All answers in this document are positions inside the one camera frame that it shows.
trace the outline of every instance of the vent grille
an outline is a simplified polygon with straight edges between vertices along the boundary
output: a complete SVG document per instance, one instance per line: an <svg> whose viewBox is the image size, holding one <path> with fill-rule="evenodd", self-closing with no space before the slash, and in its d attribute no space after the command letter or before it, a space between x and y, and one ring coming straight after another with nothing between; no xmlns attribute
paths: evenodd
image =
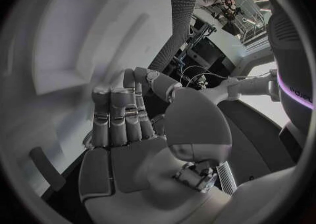
<svg viewBox="0 0 316 224"><path fill-rule="evenodd" d="M217 167L217 172L223 192L227 193L228 195L233 195L237 189L237 186L228 162L224 162L221 166Z"/></svg>
<svg viewBox="0 0 316 224"><path fill-rule="evenodd" d="M274 33L279 41L299 41L299 35L288 18L283 18L274 25Z"/></svg>

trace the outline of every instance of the purple light strip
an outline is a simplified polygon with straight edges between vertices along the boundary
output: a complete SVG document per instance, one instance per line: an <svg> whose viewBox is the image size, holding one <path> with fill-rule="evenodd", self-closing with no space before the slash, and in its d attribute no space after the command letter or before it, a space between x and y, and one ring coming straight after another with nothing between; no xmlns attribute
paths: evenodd
<svg viewBox="0 0 316 224"><path fill-rule="evenodd" d="M314 105L311 104L310 102L307 102L305 99L300 98L299 96L296 96L287 86L286 84L282 81L278 74L278 83L280 88L291 98L294 99L295 101L299 102L300 104L308 107L309 109L314 109Z"/></svg>

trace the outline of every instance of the glowing purple ring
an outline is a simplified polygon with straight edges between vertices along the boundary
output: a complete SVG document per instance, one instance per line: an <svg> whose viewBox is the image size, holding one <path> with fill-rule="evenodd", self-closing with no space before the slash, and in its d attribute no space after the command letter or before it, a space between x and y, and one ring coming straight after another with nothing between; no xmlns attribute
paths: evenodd
<svg viewBox="0 0 316 224"><path fill-rule="evenodd" d="M285 92L285 94L287 94L291 99L294 99L295 101L299 102L300 104L308 107L309 109L314 109L314 105L311 104L310 102L306 101L303 98L300 98L299 96L296 96L295 94L293 94L293 92L290 90L289 87L286 86L286 84L282 81L282 79L280 78L279 74L277 75L278 78L278 83L280 88Z"/></svg>

